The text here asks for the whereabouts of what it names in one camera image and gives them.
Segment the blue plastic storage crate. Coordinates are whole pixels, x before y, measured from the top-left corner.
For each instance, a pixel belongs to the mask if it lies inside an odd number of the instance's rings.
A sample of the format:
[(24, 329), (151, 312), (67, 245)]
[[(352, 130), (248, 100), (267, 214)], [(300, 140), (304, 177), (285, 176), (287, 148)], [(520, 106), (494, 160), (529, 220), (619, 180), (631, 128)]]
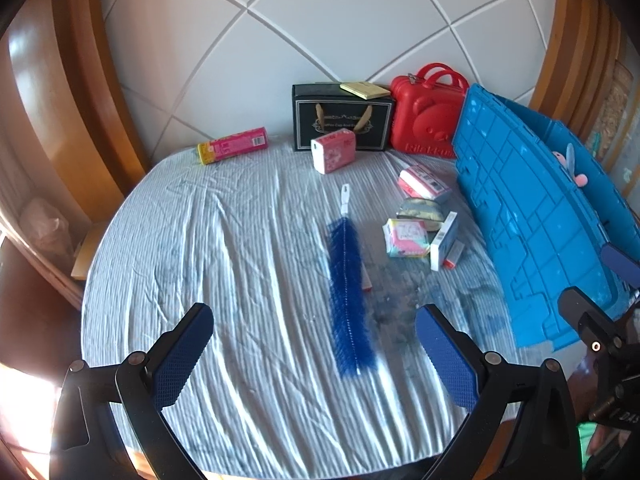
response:
[[(553, 151), (576, 151), (578, 188)], [(612, 244), (639, 257), (639, 226), (613, 181), (562, 122), (473, 84), (454, 140), (459, 188), (484, 236), (518, 347), (578, 336), (559, 314), (561, 292), (580, 288), (610, 318), (630, 287), (600, 258)]]

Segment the black gift box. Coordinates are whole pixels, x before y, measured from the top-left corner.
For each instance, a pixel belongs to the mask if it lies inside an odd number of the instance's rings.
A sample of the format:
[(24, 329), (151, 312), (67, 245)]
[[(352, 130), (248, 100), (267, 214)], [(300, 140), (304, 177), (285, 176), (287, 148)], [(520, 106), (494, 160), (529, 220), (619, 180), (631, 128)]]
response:
[(293, 84), (294, 150), (309, 151), (311, 141), (319, 136), (348, 129), (355, 133), (358, 151), (384, 151), (394, 107), (390, 96), (365, 100), (340, 84)]

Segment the red white small box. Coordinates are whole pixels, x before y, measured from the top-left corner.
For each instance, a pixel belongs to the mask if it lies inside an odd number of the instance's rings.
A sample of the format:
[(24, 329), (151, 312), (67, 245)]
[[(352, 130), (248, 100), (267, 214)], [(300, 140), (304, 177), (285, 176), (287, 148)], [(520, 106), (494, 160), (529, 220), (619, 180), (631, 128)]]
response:
[(465, 244), (460, 242), (460, 240), (456, 240), (454, 244), (452, 244), (451, 249), (444, 260), (444, 266), (446, 266), (447, 269), (454, 269), (458, 265), (464, 248)]

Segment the silver foil pouch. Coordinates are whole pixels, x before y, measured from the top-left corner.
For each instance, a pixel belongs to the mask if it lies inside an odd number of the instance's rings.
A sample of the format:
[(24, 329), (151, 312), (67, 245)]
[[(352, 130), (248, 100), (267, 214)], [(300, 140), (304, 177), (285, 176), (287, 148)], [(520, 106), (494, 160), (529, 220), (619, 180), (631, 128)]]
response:
[(424, 198), (406, 198), (396, 212), (397, 218), (419, 219), (431, 222), (444, 222), (445, 214), (442, 206), (434, 200), (424, 200)]

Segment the white medicine box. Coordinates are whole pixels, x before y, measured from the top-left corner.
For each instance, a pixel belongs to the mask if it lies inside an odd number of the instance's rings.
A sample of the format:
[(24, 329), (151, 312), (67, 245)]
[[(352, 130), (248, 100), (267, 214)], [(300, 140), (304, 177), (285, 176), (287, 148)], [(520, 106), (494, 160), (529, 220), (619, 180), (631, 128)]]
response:
[(455, 211), (450, 211), (431, 242), (430, 265), (432, 271), (438, 272), (444, 264), (452, 245), (457, 239), (458, 227), (458, 214)]

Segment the pink white pack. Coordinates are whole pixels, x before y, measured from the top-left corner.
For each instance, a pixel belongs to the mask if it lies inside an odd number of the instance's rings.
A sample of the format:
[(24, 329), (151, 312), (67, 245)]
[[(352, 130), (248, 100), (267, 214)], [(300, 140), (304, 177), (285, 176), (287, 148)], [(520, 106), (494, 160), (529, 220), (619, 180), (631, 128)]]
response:
[(436, 203), (442, 203), (451, 193), (448, 184), (422, 165), (401, 170), (398, 185), (409, 197), (434, 200)]

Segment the red bear suitcase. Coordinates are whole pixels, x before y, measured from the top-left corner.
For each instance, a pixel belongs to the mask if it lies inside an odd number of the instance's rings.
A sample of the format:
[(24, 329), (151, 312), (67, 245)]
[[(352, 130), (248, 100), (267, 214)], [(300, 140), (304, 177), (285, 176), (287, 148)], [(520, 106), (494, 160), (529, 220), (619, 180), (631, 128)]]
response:
[(444, 63), (395, 77), (390, 84), (395, 100), (390, 146), (408, 154), (455, 159), (452, 138), (469, 88), (469, 81)]

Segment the yellow packet on box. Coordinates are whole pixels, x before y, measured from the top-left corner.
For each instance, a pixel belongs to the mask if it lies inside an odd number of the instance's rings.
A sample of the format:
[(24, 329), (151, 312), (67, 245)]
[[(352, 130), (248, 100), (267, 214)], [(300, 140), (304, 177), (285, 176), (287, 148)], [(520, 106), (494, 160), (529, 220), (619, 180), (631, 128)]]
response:
[(340, 88), (363, 100), (381, 99), (390, 96), (390, 90), (377, 84), (372, 84), (369, 81), (341, 82)]

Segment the wooden bedside table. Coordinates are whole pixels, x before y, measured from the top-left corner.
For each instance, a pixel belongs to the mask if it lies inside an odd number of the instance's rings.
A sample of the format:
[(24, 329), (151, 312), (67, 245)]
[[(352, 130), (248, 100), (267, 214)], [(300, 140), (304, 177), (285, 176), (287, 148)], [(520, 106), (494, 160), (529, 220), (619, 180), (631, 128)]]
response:
[(88, 278), (96, 251), (108, 227), (108, 221), (95, 223), (79, 244), (70, 277), (75, 281), (84, 282)]

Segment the blue bristle brush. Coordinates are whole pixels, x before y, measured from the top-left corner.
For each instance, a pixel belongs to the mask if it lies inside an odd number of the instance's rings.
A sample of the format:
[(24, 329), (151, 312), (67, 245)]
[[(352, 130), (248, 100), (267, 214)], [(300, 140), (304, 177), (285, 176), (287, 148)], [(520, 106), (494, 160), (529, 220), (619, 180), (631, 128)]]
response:
[(350, 185), (341, 187), (340, 216), (329, 226), (328, 255), (333, 354), (338, 374), (355, 376), (375, 367), (362, 289), (362, 259), (349, 218)]

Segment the pink tissue pack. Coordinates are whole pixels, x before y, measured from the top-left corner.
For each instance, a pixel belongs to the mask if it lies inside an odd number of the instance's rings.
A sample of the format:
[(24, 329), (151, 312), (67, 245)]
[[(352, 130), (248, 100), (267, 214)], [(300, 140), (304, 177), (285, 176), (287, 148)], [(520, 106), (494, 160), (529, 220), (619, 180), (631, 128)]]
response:
[(330, 174), (350, 165), (356, 158), (356, 134), (343, 128), (319, 136), (311, 141), (311, 155), (319, 174)]

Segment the pink yellow tube box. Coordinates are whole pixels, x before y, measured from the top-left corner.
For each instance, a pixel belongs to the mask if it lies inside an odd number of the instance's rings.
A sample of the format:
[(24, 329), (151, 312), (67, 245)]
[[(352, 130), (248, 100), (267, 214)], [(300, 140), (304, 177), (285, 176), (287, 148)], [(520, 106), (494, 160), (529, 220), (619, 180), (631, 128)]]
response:
[(202, 165), (250, 154), (268, 148), (268, 134), (264, 127), (246, 130), (232, 136), (198, 144), (196, 151)]

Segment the colourful sticky note pack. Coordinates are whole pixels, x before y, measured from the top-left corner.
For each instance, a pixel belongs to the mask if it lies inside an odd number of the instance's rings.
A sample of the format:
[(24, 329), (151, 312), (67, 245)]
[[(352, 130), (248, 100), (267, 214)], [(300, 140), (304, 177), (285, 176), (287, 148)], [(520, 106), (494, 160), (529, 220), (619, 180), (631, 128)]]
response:
[(393, 258), (424, 258), (431, 243), (425, 223), (418, 219), (388, 219), (382, 227), (386, 254)]

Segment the white striped bed sheet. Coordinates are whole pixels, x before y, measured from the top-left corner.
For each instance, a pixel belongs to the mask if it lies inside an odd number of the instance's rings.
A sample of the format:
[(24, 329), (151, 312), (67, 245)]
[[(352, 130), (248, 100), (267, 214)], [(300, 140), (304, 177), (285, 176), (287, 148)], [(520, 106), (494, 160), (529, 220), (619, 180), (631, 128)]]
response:
[[(288, 142), (204, 166), (192, 150), (159, 162), (122, 204), (93, 259), (81, 350), (91, 365), (152, 346), (192, 304), (212, 308), (213, 337), (165, 415), (198, 466), (252, 478), (372, 474), (442, 452), (464, 419), (416, 339), (436, 304), (483, 350), (539, 364), (520, 349), (483, 237), (459, 193), (464, 249), (453, 269), (386, 254), (383, 224), (414, 158), (358, 155), (318, 174)], [(349, 215), (372, 287), (364, 296), (375, 367), (342, 376), (333, 356), (326, 231)]]

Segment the pink pig plush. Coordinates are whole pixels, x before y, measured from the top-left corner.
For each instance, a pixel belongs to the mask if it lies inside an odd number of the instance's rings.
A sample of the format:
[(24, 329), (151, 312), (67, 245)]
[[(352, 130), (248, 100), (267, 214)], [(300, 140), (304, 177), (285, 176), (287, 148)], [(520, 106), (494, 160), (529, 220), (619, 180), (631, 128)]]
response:
[(584, 188), (588, 184), (588, 177), (585, 174), (578, 174), (576, 172), (576, 151), (573, 143), (567, 144), (564, 154), (557, 151), (553, 151), (552, 154), (567, 171), (578, 188)]

